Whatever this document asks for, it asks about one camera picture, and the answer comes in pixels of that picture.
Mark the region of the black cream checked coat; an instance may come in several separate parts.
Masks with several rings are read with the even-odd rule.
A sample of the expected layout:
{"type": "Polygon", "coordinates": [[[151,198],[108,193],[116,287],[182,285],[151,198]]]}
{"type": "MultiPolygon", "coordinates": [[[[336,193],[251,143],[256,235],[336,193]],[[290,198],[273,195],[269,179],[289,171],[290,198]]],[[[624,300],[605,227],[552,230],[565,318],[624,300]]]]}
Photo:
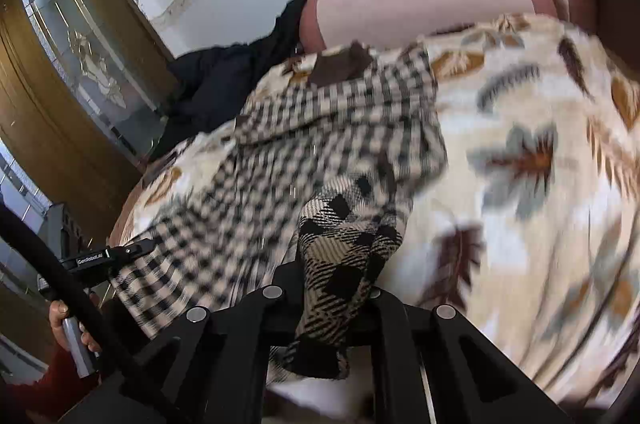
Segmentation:
{"type": "Polygon", "coordinates": [[[346,335],[398,250],[417,189],[447,154],[423,44],[355,79],[293,84],[247,105],[209,184],[151,223],[154,251],[113,286],[146,336],[195,306],[226,309],[284,263],[303,267],[303,312],[283,369],[341,380],[346,335]]]}

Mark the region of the leaf-print fleece blanket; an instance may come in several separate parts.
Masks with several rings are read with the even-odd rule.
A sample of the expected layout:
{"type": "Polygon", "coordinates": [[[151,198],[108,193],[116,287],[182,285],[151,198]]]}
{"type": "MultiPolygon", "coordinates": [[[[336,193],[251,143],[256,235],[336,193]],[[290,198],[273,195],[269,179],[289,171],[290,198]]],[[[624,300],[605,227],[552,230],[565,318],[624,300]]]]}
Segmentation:
{"type": "MultiPolygon", "coordinates": [[[[414,193],[378,285],[409,305],[454,306],[552,400],[612,407],[639,364],[638,84],[597,37],[544,15],[414,44],[436,80],[447,162],[414,193]]],[[[409,46],[291,58],[242,112],[293,84],[355,79],[409,46]]],[[[213,180],[241,114],[178,145],[125,237],[148,236],[163,209],[213,180]]]]}

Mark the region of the wooden door with glass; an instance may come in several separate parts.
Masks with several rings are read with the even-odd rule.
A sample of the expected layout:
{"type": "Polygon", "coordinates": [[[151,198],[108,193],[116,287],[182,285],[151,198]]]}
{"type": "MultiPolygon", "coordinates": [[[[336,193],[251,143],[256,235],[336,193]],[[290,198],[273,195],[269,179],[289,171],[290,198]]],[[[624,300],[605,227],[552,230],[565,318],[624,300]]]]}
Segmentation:
{"type": "Polygon", "coordinates": [[[160,141],[168,61],[127,0],[1,0],[1,139],[88,240],[110,235],[160,141]]]}

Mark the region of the dark navy garment pile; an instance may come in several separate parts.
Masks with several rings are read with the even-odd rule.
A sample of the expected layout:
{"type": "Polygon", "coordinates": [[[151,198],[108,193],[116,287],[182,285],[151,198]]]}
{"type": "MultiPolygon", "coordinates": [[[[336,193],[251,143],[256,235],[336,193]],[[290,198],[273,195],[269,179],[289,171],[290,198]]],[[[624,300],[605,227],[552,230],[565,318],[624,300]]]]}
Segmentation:
{"type": "Polygon", "coordinates": [[[178,143],[212,132],[241,112],[260,78],[294,55],[306,3],[290,0],[265,37],[189,52],[168,63],[178,88],[167,99],[167,124],[149,156],[151,162],[178,143]]]}

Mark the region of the long pink bolster pillow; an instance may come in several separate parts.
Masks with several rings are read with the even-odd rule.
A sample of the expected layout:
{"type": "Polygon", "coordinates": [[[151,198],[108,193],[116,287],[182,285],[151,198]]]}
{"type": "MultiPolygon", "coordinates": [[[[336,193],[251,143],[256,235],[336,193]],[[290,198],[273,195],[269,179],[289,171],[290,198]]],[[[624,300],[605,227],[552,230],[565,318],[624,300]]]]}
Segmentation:
{"type": "Polygon", "coordinates": [[[518,13],[558,15],[553,0],[308,0],[299,37],[308,53],[354,40],[397,48],[420,35],[518,13]]]}

